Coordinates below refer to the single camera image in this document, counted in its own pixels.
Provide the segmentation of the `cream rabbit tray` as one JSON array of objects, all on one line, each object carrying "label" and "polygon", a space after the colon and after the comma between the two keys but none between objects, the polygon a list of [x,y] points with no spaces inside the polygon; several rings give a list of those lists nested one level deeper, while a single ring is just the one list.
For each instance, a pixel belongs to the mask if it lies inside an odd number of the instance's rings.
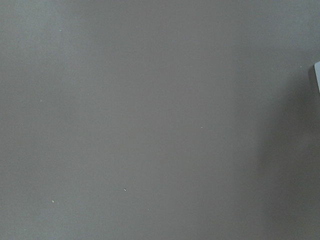
[{"label": "cream rabbit tray", "polygon": [[320,95],[320,62],[316,62],[308,70],[311,90],[315,95]]}]

